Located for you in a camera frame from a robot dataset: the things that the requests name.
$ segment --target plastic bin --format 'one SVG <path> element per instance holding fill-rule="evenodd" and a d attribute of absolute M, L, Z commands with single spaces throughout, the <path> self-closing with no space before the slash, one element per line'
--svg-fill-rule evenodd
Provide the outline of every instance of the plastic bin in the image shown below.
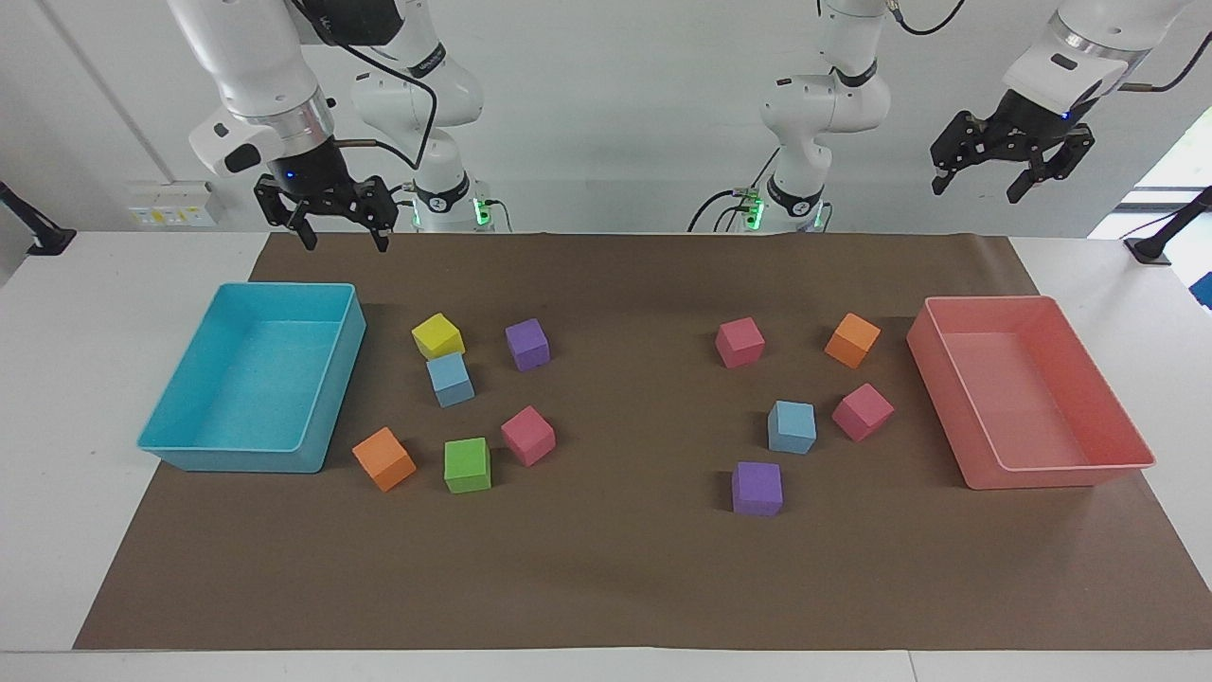
<path fill-rule="evenodd" d="M 1097 486 L 1155 462 L 1052 298 L 927 298 L 909 349 L 970 488 Z"/>
<path fill-rule="evenodd" d="M 224 283 L 138 447 L 185 471 L 320 471 L 365 331 L 350 283 Z"/>

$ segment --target orange cube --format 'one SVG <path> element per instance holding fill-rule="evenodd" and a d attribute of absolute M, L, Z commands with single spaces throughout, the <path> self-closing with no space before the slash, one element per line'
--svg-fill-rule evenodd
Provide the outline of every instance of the orange cube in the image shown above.
<path fill-rule="evenodd" d="M 829 338 L 825 354 L 850 369 L 858 369 L 867 354 L 871 353 L 871 346 L 875 345 L 875 339 L 879 336 L 879 326 L 854 313 L 846 313 L 841 323 L 837 325 L 837 329 Z"/>
<path fill-rule="evenodd" d="M 354 446 L 354 457 L 384 493 L 417 471 L 417 465 L 412 463 L 408 452 L 385 426 L 375 436 Z"/>

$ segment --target pink tray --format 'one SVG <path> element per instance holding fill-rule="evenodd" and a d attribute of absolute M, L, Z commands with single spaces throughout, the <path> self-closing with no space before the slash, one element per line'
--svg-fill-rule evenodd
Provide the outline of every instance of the pink tray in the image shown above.
<path fill-rule="evenodd" d="M 1155 462 L 1047 296 L 927 298 L 909 349 L 970 488 L 1097 486 Z"/>

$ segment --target yellow cube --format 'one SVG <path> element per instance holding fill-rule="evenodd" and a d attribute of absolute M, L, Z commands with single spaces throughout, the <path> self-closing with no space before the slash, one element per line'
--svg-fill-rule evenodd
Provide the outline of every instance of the yellow cube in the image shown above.
<path fill-rule="evenodd" d="M 467 353 L 463 346 L 463 334 L 442 313 L 438 313 L 417 325 L 412 329 L 412 338 L 416 339 L 417 350 L 428 361 L 451 354 Z"/>

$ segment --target electrical outlet box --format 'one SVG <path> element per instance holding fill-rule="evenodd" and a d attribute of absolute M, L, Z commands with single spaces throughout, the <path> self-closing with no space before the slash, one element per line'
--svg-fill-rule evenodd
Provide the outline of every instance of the electrical outlet box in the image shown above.
<path fill-rule="evenodd" d="M 218 227 L 222 206 L 205 182 L 127 184 L 128 205 L 142 227 Z"/>

